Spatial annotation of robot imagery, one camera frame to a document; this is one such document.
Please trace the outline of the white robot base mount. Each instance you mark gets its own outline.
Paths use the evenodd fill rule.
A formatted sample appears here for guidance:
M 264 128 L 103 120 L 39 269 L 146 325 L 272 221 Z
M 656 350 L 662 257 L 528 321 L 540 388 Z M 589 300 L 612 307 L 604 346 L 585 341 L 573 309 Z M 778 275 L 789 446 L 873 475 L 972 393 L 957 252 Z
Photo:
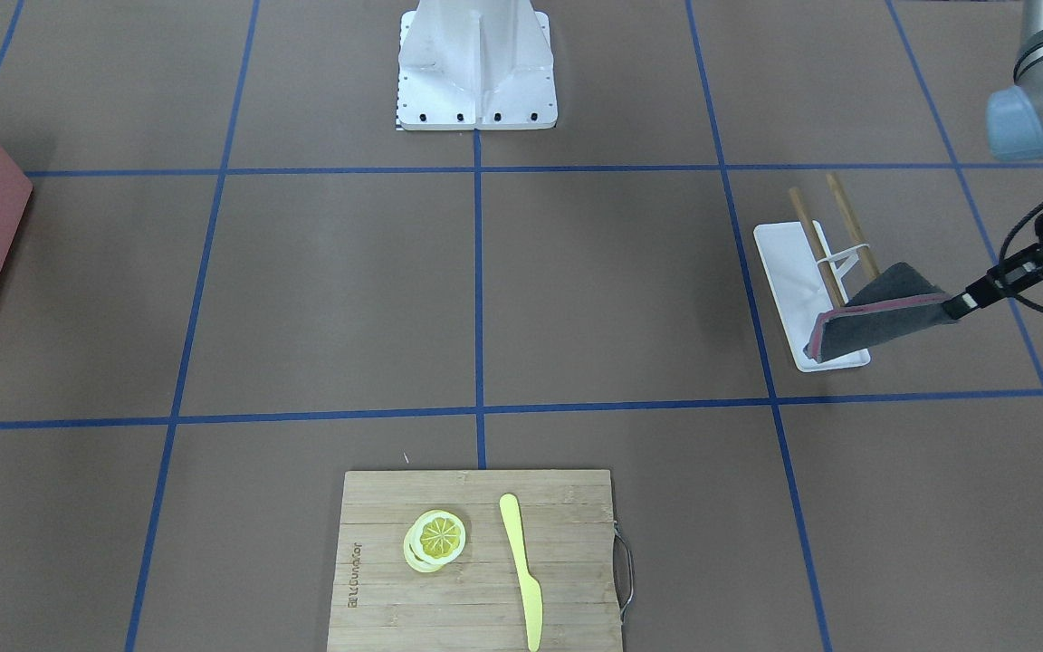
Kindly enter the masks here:
M 421 1 L 398 37 L 398 129 L 558 124 L 550 17 L 530 1 Z

